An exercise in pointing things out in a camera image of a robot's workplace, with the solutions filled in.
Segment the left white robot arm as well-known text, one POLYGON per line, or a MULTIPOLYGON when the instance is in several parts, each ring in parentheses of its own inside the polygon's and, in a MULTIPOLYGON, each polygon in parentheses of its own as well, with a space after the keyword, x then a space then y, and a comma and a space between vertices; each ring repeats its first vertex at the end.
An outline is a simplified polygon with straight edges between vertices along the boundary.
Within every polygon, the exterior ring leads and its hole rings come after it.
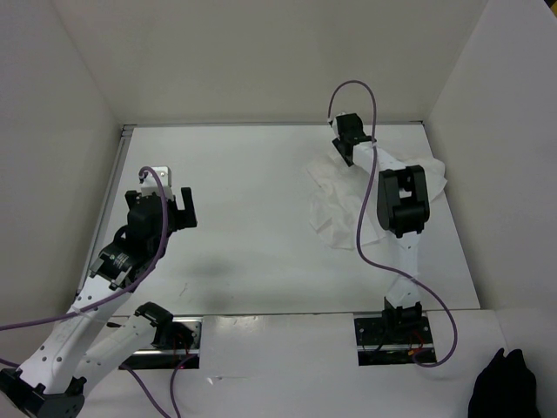
POLYGON ((127 222, 91 266, 90 277, 71 306, 72 318, 59 321, 21 365, 1 371, 1 392, 22 413, 75 417, 91 390, 139 349, 191 348, 192 330, 153 302, 139 306, 113 334, 95 341, 151 263, 163 256, 158 249, 161 232, 196 226, 191 189, 181 192, 184 209, 178 209, 170 189, 164 191, 165 199, 155 188, 125 194, 127 222))

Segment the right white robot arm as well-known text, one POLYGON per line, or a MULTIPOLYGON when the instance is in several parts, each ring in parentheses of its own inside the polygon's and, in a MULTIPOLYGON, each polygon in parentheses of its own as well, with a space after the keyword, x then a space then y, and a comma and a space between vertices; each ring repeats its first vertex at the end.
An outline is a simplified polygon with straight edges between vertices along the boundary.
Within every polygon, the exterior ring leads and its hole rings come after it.
POLYGON ((376 214, 393 251, 397 274, 384 298, 381 331, 391 342, 403 341, 421 324, 422 305, 416 283, 418 244, 430 217, 426 173, 420 165, 404 165, 372 142, 362 119, 341 114, 330 123, 337 137, 332 141, 343 160, 366 171, 376 169, 376 214))

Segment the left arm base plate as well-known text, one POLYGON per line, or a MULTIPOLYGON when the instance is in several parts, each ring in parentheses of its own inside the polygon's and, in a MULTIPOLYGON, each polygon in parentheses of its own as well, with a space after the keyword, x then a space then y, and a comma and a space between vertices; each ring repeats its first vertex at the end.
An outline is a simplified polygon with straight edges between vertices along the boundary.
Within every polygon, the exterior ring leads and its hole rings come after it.
POLYGON ((177 317, 170 336, 157 345, 147 345, 124 361, 133 370, 198 369, 202 334, 201 317, 177 317))

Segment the white pleated skirt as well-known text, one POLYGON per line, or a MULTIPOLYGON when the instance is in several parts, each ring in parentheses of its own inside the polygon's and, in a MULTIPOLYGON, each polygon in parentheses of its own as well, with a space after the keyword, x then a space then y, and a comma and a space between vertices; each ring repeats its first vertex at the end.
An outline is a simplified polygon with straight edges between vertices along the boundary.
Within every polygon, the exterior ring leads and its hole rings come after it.
MULTIPOLYGON (((427 157, 409 157, 400 152, 377 149, 378 167, 398 170, 421 166, 426 173, 428 199, 435 200, 445 188, 445 164, 427 157)), ((310 200, 309 222, 321 240, 332 249, 353 250, 362 201, 366 193, 373 151, 370 145, 358 145, 354 165, 349 166, 336 151, 311 161, 306 170, 318 189, 310 200)))

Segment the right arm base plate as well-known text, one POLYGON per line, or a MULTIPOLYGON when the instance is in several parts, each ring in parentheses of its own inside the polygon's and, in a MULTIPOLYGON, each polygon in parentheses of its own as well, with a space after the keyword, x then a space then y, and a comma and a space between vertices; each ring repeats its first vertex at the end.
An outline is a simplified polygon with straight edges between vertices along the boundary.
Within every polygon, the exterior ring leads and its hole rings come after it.
POLYGON ((386 332, 386 324, 379 316, 356 316, 353 319, 358 362, 361 367, 405 365, 413 363, 413 356, 426 364, 437 361, 429 320, 410 331, 386 332))

